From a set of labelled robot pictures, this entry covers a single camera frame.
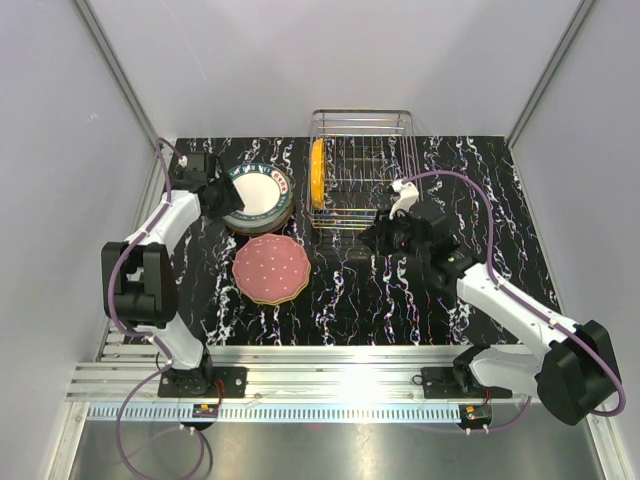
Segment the white plate green lettered rim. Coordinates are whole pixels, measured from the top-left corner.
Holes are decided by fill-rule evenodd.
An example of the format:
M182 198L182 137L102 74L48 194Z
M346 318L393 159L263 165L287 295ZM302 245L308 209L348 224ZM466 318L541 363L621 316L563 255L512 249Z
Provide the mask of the white plate green lettered rim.
M244 207L224 217L225 221L242 225L275 219L292 201L293 191L288 176L273 165L243 163L228 170Z

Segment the pink polka dot plate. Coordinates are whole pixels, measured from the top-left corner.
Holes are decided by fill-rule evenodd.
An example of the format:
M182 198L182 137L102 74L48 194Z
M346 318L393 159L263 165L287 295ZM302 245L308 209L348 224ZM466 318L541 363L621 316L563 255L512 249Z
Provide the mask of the pink polka dot plate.
M302 270L311 274L311 263L304 248L292 238L265 234L250 239L237 251L232 274L237 288L243 293L244 277L274 269Z

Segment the yellow polka dot plate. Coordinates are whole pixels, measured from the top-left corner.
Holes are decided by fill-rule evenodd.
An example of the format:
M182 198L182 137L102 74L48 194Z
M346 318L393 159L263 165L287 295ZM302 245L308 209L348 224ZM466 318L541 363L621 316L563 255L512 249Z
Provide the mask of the yellow polka dot plate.
M316 139L310 156L310 197L315 209L322 210L325 204L325 141Z

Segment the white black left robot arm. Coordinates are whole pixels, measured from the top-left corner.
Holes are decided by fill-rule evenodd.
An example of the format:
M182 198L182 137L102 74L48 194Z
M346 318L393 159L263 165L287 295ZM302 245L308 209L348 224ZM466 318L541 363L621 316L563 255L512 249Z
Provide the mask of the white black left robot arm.
M219 222L244 203L221 158L211 153L179 156L176 172L164 177L165 191L150 216L101 250L104 311L123 335L149 342L164 358L159 396L221 396L223 377L179 315L171 256L194 222Z

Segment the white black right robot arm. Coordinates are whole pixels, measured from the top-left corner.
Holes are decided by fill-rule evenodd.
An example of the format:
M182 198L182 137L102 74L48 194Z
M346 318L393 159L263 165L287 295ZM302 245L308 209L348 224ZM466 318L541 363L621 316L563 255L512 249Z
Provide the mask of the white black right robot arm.
M626 405L608 331L591 320L580 324L499 277L492 267L459 244L445 218L427 220L405 211L380 211L358 235L379 256L416 259L427 284L465 302L505 327L528 349L513 354L489 345L472 346L452 362L453 385L465 397L486 388L537 398L556 419L575 425L617 395Z

